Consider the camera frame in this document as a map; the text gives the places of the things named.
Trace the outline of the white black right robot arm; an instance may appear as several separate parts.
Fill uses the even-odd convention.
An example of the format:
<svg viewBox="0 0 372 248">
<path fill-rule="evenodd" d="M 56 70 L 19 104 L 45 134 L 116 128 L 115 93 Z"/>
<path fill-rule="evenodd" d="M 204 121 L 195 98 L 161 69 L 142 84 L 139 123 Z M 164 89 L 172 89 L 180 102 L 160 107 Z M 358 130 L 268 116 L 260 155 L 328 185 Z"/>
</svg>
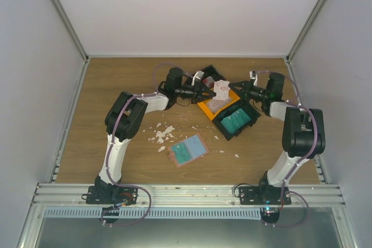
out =
<svg viewBox="0 0 372 248">
<path fill-rule="evenodd" d="M 261 103 L 262 112 L 283 122 L 282 154 L 275 165 L 253 187 L 256 196 L 263 204 L 283 202 L 285 188 L 294 174 L 314 156 L 324 152 L 326 146 L 323 112 L 308 109 L 302 104 L 283 100 L 286 80 L 283 74 L 268 71 L 269 78 L 265 88 L 257 86 L 258 72 L 251 71 L 248 81 L 229 85 L 243 100 Z"/>
</svg>

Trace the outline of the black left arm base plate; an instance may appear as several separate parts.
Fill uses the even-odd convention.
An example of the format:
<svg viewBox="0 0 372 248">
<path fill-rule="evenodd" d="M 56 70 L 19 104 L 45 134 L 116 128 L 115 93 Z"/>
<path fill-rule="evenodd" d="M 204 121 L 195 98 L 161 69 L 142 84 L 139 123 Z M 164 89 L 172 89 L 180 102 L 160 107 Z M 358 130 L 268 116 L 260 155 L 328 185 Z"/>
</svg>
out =
<svg viewBox="0 0 372 248">
<path fill-rule="evenodd" d="M 124 204 L 132 205 L 137 202 L 138 189 L 122 188 L 118 186 L 109 186 L 108 188 L 99 188 L 90 186 L 88 192 L 81 195 L 86 204 Z"/>
</svg>

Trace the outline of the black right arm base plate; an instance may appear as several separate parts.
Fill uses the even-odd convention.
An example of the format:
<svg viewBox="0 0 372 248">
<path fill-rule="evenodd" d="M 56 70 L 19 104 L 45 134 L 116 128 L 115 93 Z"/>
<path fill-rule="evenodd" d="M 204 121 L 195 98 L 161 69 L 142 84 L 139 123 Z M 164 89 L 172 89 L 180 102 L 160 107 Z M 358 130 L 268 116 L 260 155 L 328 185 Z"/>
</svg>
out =
<svg viewBox="0 0 372 248">
<path fill-rule="evenodd" d="M 241 205 L 264 205 L 281 206 L 290 205 L 291 197 L 283 194 L 281 197 L 281 188 L 273 186 L 254 186 L 248 184 L 239 184 L 233 187 L 232 193 L 239 198 Z"/>
</svg>

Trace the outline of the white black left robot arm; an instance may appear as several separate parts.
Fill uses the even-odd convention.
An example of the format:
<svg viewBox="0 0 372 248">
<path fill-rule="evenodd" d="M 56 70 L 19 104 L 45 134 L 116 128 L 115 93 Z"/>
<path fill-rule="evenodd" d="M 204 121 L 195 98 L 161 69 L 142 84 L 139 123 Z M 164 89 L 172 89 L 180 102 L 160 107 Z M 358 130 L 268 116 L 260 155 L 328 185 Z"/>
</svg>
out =
<svg viewBox="0 0 372 248">
<path fill-rule="evenodd" d="M 144 116 L 147 113 L 170 109 L 179 98 L 196 104 L 216 96 L 216 93 L 203 83 L 204 78 L 203 70 L 190 75 L 173 66 L 166 79 L 156 86 L 153 93 L 120 93 L 105 118 L 108 145 L 102 169 L 95 178 L 94 186 L 88 191 L 88 201 L 103 204 L 118 201 L 123 193 L 119 183 L 126 150 L 138 133 Z"/>
</svg>

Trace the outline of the white cherry blossom card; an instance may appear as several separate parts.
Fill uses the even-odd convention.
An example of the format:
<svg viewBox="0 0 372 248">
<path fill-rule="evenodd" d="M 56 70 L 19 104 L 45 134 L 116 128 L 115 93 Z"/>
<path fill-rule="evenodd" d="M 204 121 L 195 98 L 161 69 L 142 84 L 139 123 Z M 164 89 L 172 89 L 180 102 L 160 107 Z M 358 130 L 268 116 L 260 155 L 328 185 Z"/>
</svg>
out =
<svg viewBox="0 0 372 248">
<path fill-rule="evenodd" d="M 216 94 L 214 100 L 227 100 L 229 98 L 230 82 L 225 80 L 218 80 L 214 83 L 213 92 Z"/>
</svg>

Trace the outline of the teal credit card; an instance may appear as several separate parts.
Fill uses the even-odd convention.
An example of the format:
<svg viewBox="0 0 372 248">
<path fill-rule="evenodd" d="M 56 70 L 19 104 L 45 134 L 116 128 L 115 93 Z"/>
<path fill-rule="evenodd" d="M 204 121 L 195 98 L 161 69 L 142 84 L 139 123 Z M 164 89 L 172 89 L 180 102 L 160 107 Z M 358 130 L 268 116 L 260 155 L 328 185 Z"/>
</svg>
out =
<svg viewBox="0 0 372 248">
<path fill-rule="evenodd" d="M 178 143 L 171 147 L 174 161 L 178 165 L 183 165 L 191 161 L 192 157 L 184 143 Z"/>
</svg>

